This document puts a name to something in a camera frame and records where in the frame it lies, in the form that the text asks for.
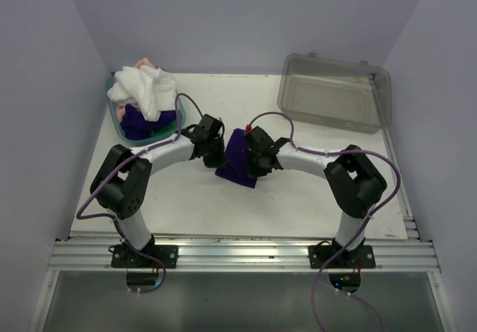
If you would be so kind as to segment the purple towel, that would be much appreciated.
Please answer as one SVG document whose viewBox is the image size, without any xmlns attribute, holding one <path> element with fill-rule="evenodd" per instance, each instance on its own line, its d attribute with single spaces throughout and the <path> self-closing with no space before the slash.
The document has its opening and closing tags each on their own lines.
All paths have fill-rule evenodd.
<svg viewBox="0 0 477 332">
<path fill-rule="evenodd" d="M 120 126 L 129 140 L 145 140 L 172 125 L 177 118 L 175 110 L 163 111 L 157 121 L 145 120 L 142 113 L 132 104 L 124 106 Z"/>
<path fill-rule="evenodd" d="M 245 130 L 236 128 L 225 148 L 226 167 L 215 170 L 215 175 L 238 184 L 243 187 L 254 189 L 257 179 L 251 178 L 247 173 L 247 155 L 245 149 L 248 148 L 244 139 Z"/>
</svg>

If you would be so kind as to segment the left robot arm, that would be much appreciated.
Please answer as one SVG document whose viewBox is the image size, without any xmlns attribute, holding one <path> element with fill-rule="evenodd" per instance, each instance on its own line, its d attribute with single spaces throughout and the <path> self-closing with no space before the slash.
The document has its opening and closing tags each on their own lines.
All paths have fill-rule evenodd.
<svg viewBox="0 0 477 332">
<path fill-rule="evenodd" d="M 96 200 L 112 219 L 124 242 L 128 257 L 137 266 L 153 262 L 153 236 L 141 213 L 150 177 L 178 163 L 201 159 L 207 168 L 224 168 L 224 124 L 210 115 L 183 128 L 168 139 L 135 149 L 113 146 L 90 186 L 89 200 Z"/>
</svg>

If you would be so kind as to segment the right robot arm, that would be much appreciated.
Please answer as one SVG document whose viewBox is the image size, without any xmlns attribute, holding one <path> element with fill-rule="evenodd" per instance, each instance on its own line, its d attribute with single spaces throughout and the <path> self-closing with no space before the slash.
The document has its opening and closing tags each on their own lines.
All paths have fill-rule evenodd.
<svg viewBox="0 0 477 332">
<path fill-rule="evenodd" d="M 339 266 L 350 266 L 358 259 L 364 233 L 358 229 L 368 213 L 381 200 L 388 185 L 365 154 L 333 151 L 318 155 L 310 149 L 296 148 L 288 138 L 276 141 L 260 127 L 244 135 L 247 173 L 264 177 L 274 170 L 291 170 L 326 180 L 341 209 L 341 220 L 333 238 L 332 258 Z"/>
</svg>

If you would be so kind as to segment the green towel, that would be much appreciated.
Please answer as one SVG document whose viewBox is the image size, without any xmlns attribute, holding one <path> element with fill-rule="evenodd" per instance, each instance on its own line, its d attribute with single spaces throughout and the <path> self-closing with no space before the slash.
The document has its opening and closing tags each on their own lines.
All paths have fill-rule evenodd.
<svg viewBox="0 0 477 332">
<path fill-rule="evenodd" d="M 177 123 L 172 122 L 170 125 L 165 126 L 164 128 L 161 128 L 158 131 L 154 131 L 151 134 L 151 138 L 155 140 L 163 140 L 171 136 L 177 131 Z"/>
</svg>

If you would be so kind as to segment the white towel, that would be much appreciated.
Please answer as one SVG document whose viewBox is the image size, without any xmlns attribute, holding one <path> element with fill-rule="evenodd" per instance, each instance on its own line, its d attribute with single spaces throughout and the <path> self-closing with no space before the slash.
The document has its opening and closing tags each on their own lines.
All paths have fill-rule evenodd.
<svg viewBox="0 0 477 332">
<path fill-rule="evenodd" d="M 136 105 L 144 119 L 156 122 L 165 111 L 175 110 L 177 85 L 172 74 L 149 66 L 124 66 L 114 75 L 107 97 L 120 106 Z"/>
</svg>

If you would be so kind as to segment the grey transparent plastic bin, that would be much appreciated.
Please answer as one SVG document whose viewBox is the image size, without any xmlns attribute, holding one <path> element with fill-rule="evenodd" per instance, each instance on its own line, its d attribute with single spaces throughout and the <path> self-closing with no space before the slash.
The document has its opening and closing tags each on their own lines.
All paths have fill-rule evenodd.
<svg viewBox="0 0 477 332">
<path fill-rule="evenodd" d="M 299 122 L 374 134 L 392 123 L 391 75 L 366 62 L 290 54 L 277 105 Z"/>
</svg>

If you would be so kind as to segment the blue plastic bin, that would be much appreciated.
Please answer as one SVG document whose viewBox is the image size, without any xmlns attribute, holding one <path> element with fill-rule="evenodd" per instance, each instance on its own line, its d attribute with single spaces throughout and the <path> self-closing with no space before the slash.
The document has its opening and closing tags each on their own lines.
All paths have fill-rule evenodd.
<svg viewBox="0 0 477 332">
<path fill-rule="evenodd" d="M 116 80 L 115 80 L 113 75 L 108 78 L 108 80 L 105 84 L 105 92 L 106 93 L 114 85 L 115 82 L 116 82 Z M 146 138 L 146 139 L 142 139 L 142 140 L 129 140 L 126 137 L 124 131 L 122 130 L 122 128 L 120 126 L 120 122 L 117 120 L 117 116 L 116 116 L 116 106 L 117 105 L 114 102 L 112 102 L 107 96 L 106 96 L 106 98 L 107 98 L 108 108 L 109 108 L 110 115 L 111 115 L 112 122 L 113 122 L 113 127 L 115 128 L 116 133 L 121 140 L 123 140 L 127 143 L 130 143 L 133 146 L 150 145 L 150 144 L 161 141 L 161 140 L 155 140 L 151 137 Z M 186 123 L 186 112 L 185 112 L 185 109 L 183 107 L 183 103 L 182 103 L 180 98 L 178 100 L 178 108 L 179 108 L 179 112 L 180 112 L 179 114 L 180 114 L 180 118 L 181 118 L 181 126 L 184 127 L 185 123 Z"/>
</svg>

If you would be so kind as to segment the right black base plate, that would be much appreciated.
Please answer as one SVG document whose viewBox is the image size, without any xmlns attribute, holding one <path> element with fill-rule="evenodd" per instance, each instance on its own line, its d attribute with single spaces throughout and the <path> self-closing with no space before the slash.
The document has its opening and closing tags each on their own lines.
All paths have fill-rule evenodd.
<svg viewBox="0 0 477 332">
<path fill-rule="evenodd" d="M 331 245 L 310 245 L 308 247 L 309 264 L 312 269 L 320 269 L 337 251 Z M 363 245 L 354 251 L 344 251 L 325 266 L 326 269 L 375 269 L 376 261 L 373 248 Z"/>
</svg>

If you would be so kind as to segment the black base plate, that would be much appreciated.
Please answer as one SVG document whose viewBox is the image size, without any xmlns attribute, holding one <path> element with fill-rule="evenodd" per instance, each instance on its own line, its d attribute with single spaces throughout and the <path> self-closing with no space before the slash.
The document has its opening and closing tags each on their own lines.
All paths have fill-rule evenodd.
<svg viewBox="0 0 477 332">
<path fill-rule="evenodd" d="M 337 251 L 331 245 L 310 245 L 308 247 L 309 264 L 312 269 L 320 269 Z M 326 269 L 375 269 L 376 261 L 373 248 L 363 245 L 354 251 L 344 251 L 325 266 Z"/>
<path fill-rule="evenodd" d="M 108 248 L 108 252 L 112 254 L 110 265 L 113 268 L 159 268 L 159 264 L 156 261 L 133 252 L 125 244 L 110 246 Z M 175 269 L 179 256 L 179 248 L 177 245 L 151 245 L 142 251 L 142 254 L 154 257 L 156 260 L 159 260 L 166 269 Z"/>
</svg>

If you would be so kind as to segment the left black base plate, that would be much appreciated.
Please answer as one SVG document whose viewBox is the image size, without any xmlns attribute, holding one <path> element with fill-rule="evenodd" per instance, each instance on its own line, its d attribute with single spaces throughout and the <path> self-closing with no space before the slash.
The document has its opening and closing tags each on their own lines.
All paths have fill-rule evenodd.
<svg viewBox="0 0 477 332">
<path fill-rule="evenodd" d="M 159 264 L 156 261 L 133 252 L 125 244 L 110 246 L 108 248 L 108 252 L 112 254 L 110 265 L 113 268 L 159 268 Z M 166 269 L 175 269 L 179 256 L 179 248 L 177 245 L 151 245 L 142 251 L 142 254 L 154 257 L 156 260 L 159 260 Z"/>
</svg>

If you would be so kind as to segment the aluminium mounting rail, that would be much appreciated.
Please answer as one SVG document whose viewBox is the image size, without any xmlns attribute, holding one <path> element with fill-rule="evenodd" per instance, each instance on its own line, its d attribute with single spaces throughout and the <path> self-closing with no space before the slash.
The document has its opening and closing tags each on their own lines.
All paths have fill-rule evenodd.
<svg viewBox="0 0 477 332">
<path fill-rule="evenodd" d="M 258 237 L 158 236 L 158 245 L 174 245 L 176 272 L 310 272 L 308 248 L 313 239 Z M 78 232 L 56 242 L 48 262 L 52 271 L 111 270 L 112 234 Z M 435 248 L 418 240 L 370 240 L 375 272 L 437 272 Z"/>
</svg>

